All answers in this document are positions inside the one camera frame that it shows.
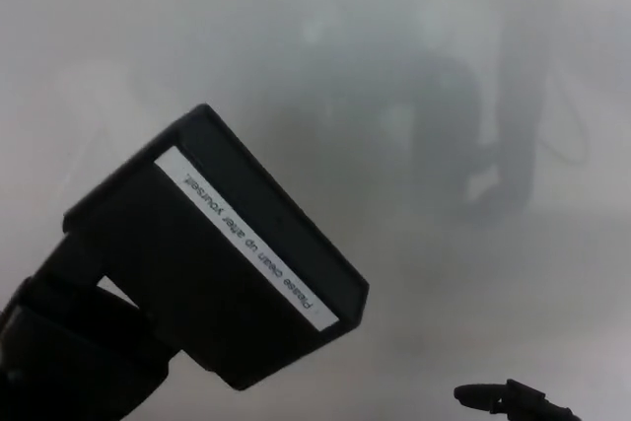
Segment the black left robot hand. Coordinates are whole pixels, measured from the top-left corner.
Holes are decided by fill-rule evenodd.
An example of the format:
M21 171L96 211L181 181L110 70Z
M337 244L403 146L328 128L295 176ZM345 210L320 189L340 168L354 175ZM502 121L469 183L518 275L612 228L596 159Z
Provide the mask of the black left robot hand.
M4 315L6 417L119 420L179 353L241 388L228 300L235 261L212 238L66 236Z

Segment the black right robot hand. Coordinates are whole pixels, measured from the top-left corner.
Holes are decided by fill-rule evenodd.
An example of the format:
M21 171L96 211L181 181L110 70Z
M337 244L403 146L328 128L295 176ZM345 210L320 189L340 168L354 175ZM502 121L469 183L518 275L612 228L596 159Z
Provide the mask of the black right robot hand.
M551 403L543 392L511 379L504 384L457 386L454 397L464 407L505 415L508 420L581 420L570 408Z

